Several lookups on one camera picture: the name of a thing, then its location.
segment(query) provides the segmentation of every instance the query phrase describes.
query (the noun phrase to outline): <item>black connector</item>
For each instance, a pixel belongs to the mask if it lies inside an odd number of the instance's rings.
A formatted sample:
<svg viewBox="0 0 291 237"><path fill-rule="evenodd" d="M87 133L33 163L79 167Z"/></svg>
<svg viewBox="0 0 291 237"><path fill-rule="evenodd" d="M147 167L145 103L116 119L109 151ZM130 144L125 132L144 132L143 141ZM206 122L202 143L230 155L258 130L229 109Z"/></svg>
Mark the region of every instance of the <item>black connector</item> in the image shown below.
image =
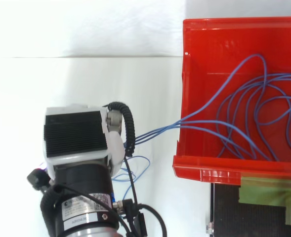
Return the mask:
<svg viewBox="0 0 291 237"><path fill-rule="evenodd" d="M35 190L46 191L50 187L50 176L42 169L34 169L28 176L29 183Z"/></svg>
<svg viewBox="0 0 291 237"><path fill-rule="evenodd" d="M133 223L139 236L147 237L144 214L139 212L137 216L135 217Z"/></svg>

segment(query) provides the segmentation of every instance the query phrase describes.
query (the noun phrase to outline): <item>black heat sink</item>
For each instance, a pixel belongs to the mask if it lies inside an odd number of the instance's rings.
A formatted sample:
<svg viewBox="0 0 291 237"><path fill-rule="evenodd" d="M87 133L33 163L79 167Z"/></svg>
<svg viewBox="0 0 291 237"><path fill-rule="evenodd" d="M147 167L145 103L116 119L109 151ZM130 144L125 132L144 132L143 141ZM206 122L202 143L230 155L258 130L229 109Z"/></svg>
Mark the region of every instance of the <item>black heat sink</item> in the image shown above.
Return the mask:
<svg viewBox="0 0 291 237"><path fill-rule="evenodd" d="M101 122L99 111L46 116L46 156L106 150L107 142Z"/></svg>

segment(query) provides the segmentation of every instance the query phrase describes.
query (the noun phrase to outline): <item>metal screw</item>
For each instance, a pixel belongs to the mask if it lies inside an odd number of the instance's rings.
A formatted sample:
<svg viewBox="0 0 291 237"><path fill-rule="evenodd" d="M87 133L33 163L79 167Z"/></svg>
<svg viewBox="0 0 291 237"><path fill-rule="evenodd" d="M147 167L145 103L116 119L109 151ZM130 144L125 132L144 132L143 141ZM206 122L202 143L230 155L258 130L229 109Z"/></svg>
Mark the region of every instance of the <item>metal screw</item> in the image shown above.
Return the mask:
<svg viewBox="0 0 291 237"><path fill-rule="evenodd" d="M209 222L206 226L206 233L209 235L213 235L214 229L213 229L213 222Z"/></svg>
<svg viewBox="0 0 291 237"><path fill-rule="evenodd" d="M102 219L107 220L108 216L106 214L102 214Z"/></svg>
<svg viewBox="0 0 291 237"><path fill-rule="evenodd" d="M118 209L118 203L117 202L113 202L112 206L113 206L114 209Z"/></svg>

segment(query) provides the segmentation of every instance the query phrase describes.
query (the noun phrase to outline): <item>white table surface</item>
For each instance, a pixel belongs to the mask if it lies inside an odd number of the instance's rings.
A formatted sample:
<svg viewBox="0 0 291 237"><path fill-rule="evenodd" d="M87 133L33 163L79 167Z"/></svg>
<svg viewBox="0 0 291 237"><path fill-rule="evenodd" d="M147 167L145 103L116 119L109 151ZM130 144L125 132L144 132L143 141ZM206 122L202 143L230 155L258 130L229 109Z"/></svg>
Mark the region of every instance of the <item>white table surface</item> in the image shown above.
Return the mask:
<svg viewBox="0 0 291 237"><path fill-rule="evenodd" d="M181 70L181 57L0 59L0 236L48 236L42 194L26 179L43 161L46 107L122 101L140 135L180 118ZM138 201L162 215L169 237L206 237L209 184L175 177L171 166L178 136L173 129L136 147L135 155L152 162L136 182ZM137 175L145 166L142 159L131 161ZM116 199L127 187L114 183ZM150 215L145 213L148 236L162 236Z"/></svg>

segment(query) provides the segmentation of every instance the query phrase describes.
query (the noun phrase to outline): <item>white backdrop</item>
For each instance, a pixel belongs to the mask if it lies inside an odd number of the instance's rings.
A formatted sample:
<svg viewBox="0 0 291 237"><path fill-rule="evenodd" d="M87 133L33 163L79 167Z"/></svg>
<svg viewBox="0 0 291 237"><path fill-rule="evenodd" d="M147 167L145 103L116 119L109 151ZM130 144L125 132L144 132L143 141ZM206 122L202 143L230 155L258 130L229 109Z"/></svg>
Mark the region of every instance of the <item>white backdrop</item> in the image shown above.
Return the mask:
<svg viewBox="0 0 291 237"><path fill-rule="evenodd" d="M0 56L182 56L187 18L291 16L291 0L0 0Z"/></svg>
<svg viewBox="0 0 291 237"><path fill-rule="evenodd" d="M46 107L123 101L141 135L180 118L181 68L181 57L0 59L0 236L10 231L48 237L42 194L26 179L43 161ZM138 201L162 215L169 237L206 237L209 184L175 177L171 166L178 137L172 129L136 147L135 155L152 163L135 183ZM140 158L131 161L137 176L146 165ZM117 200L128 186L114 182ZM145 214L149 236L161 237L159 223Z"/></svg>
<svg viewBox="0 0 291 237"><path fill-rule="evenodd" d="M0 0L0 57L182 56L186 18L288 15L291 0ZM142 134L179 119L181 64L181 57L0 59L0 236L47 236L41 194L26 181L43 160L46 107L121 100ZM152 161L136 183L139 201L162 214L168 236L206 237L209 185L175 177L177 139L174 130L137 147ZM132 163L137 174L146 165ZM127 184L114 188L121 198ZM146 218L149 236L160 237Z"/></svg>

